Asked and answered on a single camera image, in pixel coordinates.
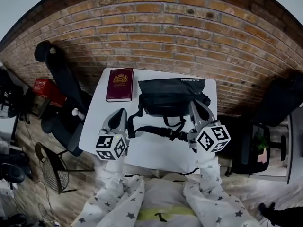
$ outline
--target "red book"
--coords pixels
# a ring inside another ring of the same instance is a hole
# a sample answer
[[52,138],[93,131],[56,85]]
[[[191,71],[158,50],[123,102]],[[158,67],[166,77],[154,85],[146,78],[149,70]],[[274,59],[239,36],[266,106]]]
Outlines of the red book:
[[111,70],[108,79],[106,101],[131,101],[133,94],[133,75],[133,68]]

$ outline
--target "floor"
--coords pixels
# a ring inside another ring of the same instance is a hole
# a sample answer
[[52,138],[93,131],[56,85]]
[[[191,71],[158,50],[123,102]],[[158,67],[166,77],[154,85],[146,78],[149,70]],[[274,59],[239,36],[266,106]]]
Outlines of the floor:
[[[41,220],[41,218],[44,221],[56,219],[62,227],[67,227],[79,215],[85,201],[101,187],[100,171],[105,162],[99,161],[96,156],[86,152],[82,153],[80,157],[65,153],[62,158],[69,169],[94,168],[95,172],[71,173],[68,189],[77,189],[76,192],[58,195],[49,188],[46,191],[39,161],[34,152],[34,144],[40,142],[54,152],[61,152],[62,147],[52,134],[42,132],[40,121],[37,118],[30,116],[30,122],[30,124],[25,124],[22,121],[18,122],[16,138],[18,145],[30,157],[34,179],[32,181],[27,178],[18,185],[18,189],[14,191],[15,199],[1,197],[0,200],[2,204],[7,206],[4,208],[7,215],[16,212],[17,209],[18,212],[27,214],[32,221]],[[287,126],[276,127],[271,129],[271,132],[272,140],[279,141],[281,134],[287,135]],[[281,163],[278,151],[274,151],[271,157],[270,167],[284,171],[287,159]],[[278,210],[300,206],[303,202],[303,179],[286,185],[279,182],[248,179],[241,175],[225,177],[224,172],[230,161],[221,158],[220,163],[223,188],[229,194],[239,197],[250,214],[261,222],[263,220],[257,210],[261,202],[270,204],[274,201]],[[151,171],[141,167],[125,166],[124,172],[126,174],[139,173],[148,177]]]

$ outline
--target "chair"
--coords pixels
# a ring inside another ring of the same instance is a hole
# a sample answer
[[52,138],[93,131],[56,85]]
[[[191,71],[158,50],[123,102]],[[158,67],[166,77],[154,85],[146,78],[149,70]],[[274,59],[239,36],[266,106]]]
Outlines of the chair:
[[72,115],[77,108],[84,115],[87,114],[92,96],[82,91],[78,81],[67,66],[62,49],[49,41],[40,42],[35,49],[35,59],[45,62],[51,72],[59,90],[67,99],[56,111],[45,114],[41,120],[41,127],[45,133],[52,133],[55,138],[74,156],[79,156],[82,150],[78,144],[84,122]]
[[42,162],[43,176],[46,183],[51,189],[61,193],[77,191],[77,189],[65,190],[69,183],[69,172],[93,172],[94,170],[69,170],[62,160],[62,154],[67,150],[60,152],[59,154],[54,153],[41,143],[36,143],[35,153],[38,159]]
[[[232,168],[226,172],[253,174],[265,171],[269,165],[270,149],[281,149],[281,161],[286,157],[286,137],[280,143],[270,142],[267,126],[278,126],[294,109],[303,102],[303,74],[294,72],[289,79],[277,78],[267,89],[264,98],[255,112],[239,118],[218,116],[231,136],[231,141],[223,149],[222,154],[232,158]],[[265,139],[267,161],[258,162],[259,150],[256,138]]]

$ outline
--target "black office chair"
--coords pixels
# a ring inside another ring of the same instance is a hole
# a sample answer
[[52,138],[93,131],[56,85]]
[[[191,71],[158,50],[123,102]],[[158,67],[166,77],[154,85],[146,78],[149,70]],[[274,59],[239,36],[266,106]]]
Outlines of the black office chair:
[[[278,126],[302,102],[303,74],[296,71],[289,79],[275,79],[254,113],[239,118],[218,116],[232,139],[222,151],[223,155],[232,158],[232,168],[226,172],[226,176],[231,173],[253,174],[265,171],[269,165],[271,148],[281,149],[281,161],[284,161],[286,137],[281,137],[281,143],[270,142],[267,126]],[[256,147],[258,138],[263,138],[268,145],[266,163],[257,161],[258,155],[262,153]]]
[[35,59],[45,62],[50,70],[59,90],[67,99],[58,111],[51,111],[41,120],[41,127],[45,133],[53,133],[56,139],[73,155],[79,156],[82,150],[78,144],[84,122],[72,115],[77,108],[84,115],[87,114],[92,96],[82,91],[75,76],[68,68],[64,51],[49,41],[40,42],[35,49]]

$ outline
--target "black bag on chair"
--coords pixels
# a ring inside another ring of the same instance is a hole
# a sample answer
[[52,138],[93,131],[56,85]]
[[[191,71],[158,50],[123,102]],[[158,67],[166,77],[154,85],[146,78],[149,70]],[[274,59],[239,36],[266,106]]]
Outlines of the black bag on chair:
[[[198,100],[206,106],[210,105],[210,99],[203,94],[205,79],[157,79],[139,81],[142,94],[139,96],[139,111],[130,116],[127,121],[129,138],[135,138],[137,131],[157,134],[169,137],[170,140],[179,138],[187,141],[186,135],[181,130],[185,120],[183,116],[189,115],[188,105],[191,100]],[[134,117],[142,117],[143,111],[154,117],[163,117],[164,123],[168,127],[179,126],[177,130],[158,128],[154,126],[144,126],[134,130]],[[168,117],[180,117],[180,122],[169,125]]]

